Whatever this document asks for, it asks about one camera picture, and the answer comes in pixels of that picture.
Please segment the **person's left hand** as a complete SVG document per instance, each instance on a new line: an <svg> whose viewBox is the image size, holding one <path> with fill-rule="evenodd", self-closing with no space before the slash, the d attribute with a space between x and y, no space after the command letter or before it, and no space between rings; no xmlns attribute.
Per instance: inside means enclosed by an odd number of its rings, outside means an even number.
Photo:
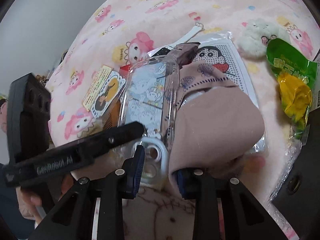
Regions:
<svg viewBox="0 0 320 240"><path fill-rule="evenodd" d="M61 183L61 199L63 195L73 186L73 176L67 174L64 176ZM17 200L19 204L19 211L26 219L35 220L35 226L42 222L42 218L37 211L37 207L42 205L41 198L32 191L16 188Z"/></svg>

